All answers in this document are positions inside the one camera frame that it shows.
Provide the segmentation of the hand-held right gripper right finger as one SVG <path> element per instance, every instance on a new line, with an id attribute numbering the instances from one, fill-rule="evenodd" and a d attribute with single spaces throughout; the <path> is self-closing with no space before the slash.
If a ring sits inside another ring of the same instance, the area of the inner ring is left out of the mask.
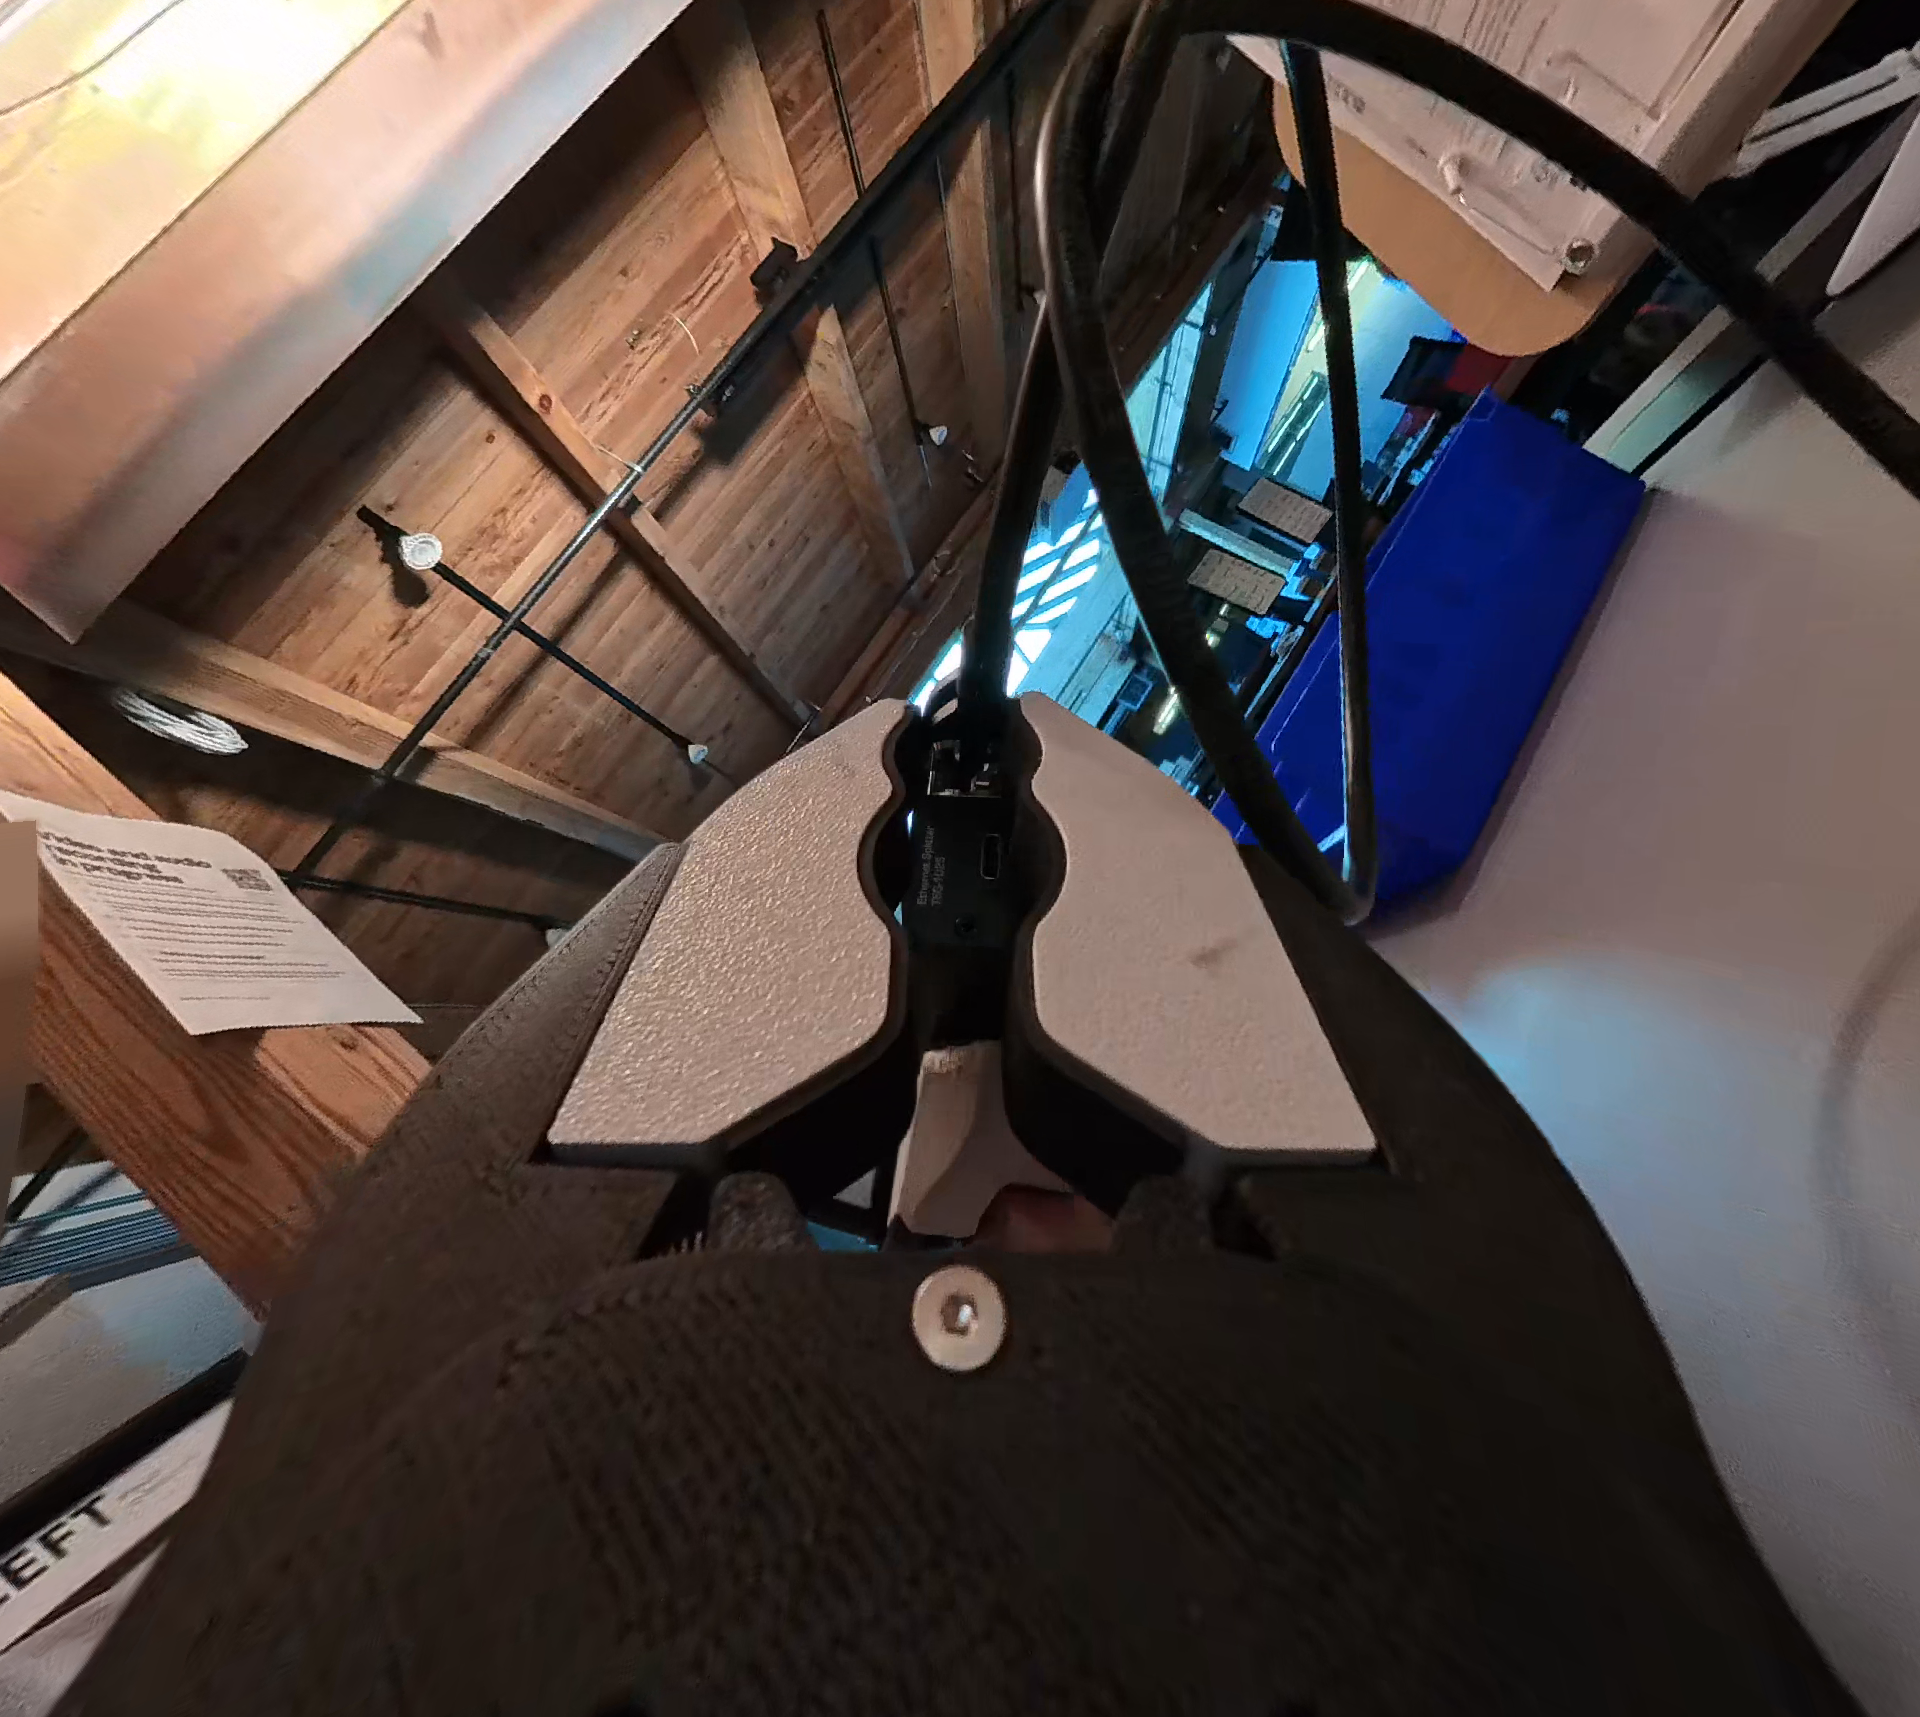
<path id="1" fill-rule="evenodd" d="M 1020 696 L 1063 874 L 1028 949 L 1038 1046 L 1188 1172 L 1378 1153 L 1229 832 L 1139 755 Z"/>

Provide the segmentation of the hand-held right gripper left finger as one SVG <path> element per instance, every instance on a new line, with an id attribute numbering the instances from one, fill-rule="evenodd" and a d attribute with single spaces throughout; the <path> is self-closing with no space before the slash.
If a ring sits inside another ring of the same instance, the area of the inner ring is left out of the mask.
<path id="1" fill-rule="evenodd" d="M 550 1123 L 557 1162 L 860 1178 L 900 1147 L 904 941 L 873 849 L 907 723 L 866 706 L 692 834 Z"/>

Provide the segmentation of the black network splitter box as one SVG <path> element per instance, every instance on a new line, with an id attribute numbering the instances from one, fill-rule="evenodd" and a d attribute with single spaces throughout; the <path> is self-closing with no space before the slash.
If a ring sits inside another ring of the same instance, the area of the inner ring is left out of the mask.
<path id="1" fill-rule="evenodd" d="M 1042 746 L 1020 703 L 980 728 L 939 681 L 896 746 L 905 807 L 881 851 L 905 949 L 916 1053 L 1002 1040 L 1038 915 L 1059 885 L 1034 795 Z"/>

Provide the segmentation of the blue plastic bin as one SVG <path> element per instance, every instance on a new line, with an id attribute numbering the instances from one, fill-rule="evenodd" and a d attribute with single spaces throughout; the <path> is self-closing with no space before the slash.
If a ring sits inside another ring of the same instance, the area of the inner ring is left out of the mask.
<path id="1" fill-rule="evenodd" d="M 1486 393 L 1370 549 L 1375 916 L 1470 861 L 1643 492 Z"/>

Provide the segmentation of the white paper notice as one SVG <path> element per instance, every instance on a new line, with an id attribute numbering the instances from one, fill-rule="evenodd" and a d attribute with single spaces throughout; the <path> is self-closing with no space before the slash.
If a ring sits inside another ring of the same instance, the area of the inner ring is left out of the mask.
<path id="1" fill-rule="evenodd" d="M 419 1021 L 227 834 L 17 793 L 2 793 L 2 808 L 5 820 L 34 824 L 62 896 L 183 1034 Z"/>

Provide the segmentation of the white printed sheet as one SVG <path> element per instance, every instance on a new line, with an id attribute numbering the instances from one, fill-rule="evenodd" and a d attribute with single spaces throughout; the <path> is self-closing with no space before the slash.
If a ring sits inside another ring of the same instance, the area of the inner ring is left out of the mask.
<path id="1" fill-rule="evenodd" d="M 2 1712 L 52 1713 L 194 1502 L 251 1358 L 233 1352 L 4 1508 Z"/>

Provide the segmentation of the white board stand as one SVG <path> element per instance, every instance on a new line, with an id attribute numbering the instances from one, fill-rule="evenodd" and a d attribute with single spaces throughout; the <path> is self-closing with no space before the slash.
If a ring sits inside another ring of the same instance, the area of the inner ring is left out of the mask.
<path id="1" fill-rule="evenodd" d="M 1876 269 L 1916 241 L 1916 97 L 1918 47 L 1910 44 L 1887 52 L 1859 72 L 1778 102 L 1752 125 L 1725 166 L 1728 176 L 1747 176 L 1815 141 L 1908 110 L 1906 127 L 1881 131 L 1845 172 L 1864 193 L 1866 204 L 1824 279 L 1828 300 L 1855 291 Z"/>

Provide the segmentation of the wooden post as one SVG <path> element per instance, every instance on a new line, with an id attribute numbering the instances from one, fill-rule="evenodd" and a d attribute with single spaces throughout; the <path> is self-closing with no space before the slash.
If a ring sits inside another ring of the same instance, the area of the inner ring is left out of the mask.
<path id="1" fill-rule="evenodd" d="M 190 1038 L 48 869 L 23 1059 L 256 1320 L 427 1078 L 394 1029 Z"/>

